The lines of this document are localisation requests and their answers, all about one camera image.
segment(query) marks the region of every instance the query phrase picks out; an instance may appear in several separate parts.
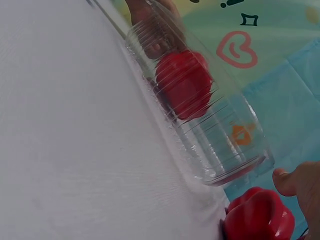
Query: white cloth surface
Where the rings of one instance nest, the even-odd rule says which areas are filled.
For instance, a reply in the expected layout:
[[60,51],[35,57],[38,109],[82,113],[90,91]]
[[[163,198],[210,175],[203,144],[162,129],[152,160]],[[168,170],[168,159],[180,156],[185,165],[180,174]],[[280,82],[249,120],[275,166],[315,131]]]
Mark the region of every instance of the white cloth surface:
[[86,0],[0,2],[0,239],[217,240],[111,24]]

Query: colorful play mat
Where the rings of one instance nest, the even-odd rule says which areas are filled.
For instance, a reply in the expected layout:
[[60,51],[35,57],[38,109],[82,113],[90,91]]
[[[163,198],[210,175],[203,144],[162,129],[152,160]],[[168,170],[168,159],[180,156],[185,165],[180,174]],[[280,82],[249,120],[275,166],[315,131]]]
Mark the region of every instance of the colorful play mat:
[[[173,0],[188,30],[224,63],[255,110],[275,158],[292,171],[320,160],[320,1]],[[117,9],[130,21],[123,0]],[[226,188],[232,200],[252,186],[273,189],[272,173]],[[294,197],[283,201],[307,224]]]

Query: hand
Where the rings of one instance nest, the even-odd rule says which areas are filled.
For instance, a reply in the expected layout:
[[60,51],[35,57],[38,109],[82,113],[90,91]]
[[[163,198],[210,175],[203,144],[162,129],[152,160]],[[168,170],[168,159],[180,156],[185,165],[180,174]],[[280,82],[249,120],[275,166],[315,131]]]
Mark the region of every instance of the hand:
[[297,197],[309,227],[309,233],[304,240],[319,240],[320,161],[302,163],[292,173],[287,173],[281,168],[275,169],[272,178],[280,194]]
[[185,49],[184,34],[176,27],[181,17],[172,0],[158,0],[158,3],[172,13],[174,19],[161,14],[163,19],[157,21],[153,18],[154,10],[145,0],[126,0],[126,2],[131,13],[132,25],[144,21],[143,28],[139,32],[149,36],[147,41],[145,38],[140,39],[140,44],[150,59],[159,58],[172,48],[180,52]]

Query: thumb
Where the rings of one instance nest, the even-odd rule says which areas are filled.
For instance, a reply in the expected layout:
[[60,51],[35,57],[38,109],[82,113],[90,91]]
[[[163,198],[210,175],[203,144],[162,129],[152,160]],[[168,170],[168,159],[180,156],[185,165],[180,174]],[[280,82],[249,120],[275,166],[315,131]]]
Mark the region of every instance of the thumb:
[[277,168],[273,171],[272,179],[275,188],[281,195],[291,197],[297,194],[296,180],[293,177],[293,173],[288,173],[282,168]]

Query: red toy pepper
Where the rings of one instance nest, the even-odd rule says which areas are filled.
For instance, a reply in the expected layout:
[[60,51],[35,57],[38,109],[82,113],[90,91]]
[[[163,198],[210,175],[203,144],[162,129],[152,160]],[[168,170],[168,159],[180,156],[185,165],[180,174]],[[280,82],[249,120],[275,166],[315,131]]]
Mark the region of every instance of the red toy pepper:
[[156,82],[181,120],[202,117],[210,107],[212,77],[208,63],[198,52],[173,52],[156,67]]
[[253,187],[232,201],[223,223],[226,240],[290,240],[295,218],[272,190]]

